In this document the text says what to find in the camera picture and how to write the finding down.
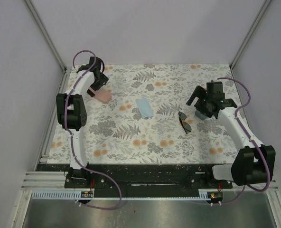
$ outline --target white wall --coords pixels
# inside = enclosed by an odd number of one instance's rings
[[[0,1],[0,228],[34,168],[60,79],[23,1]]]
[[[264,0],[33,2],[71,66],[82,49],[107,64],[230,63]]]
[[[281,193],[281,0],[272,2],[234,75],[252,94],[246,110],[254,133],[276,150]]]

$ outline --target floral tablecloth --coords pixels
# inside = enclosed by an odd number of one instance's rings
[[[112,100],[103,104],[85,95],[88,115],[84,146],[90,163],[232,163],[237,154],[233,141],[218,120],[197,118],[187,106],[197,85],[217,77],[232,77],[228,64],[107,65],[104,86]],[[68,87],[76,80],[72,69]],[[227,98],[238,105],[234,82],[223,80]],[[147,98],[154,116],[143,119],[136,99]],[[186,134],[178,112],[187,115],[192,132]],[[70,163],[64,129],[57,124],[49,164]]]

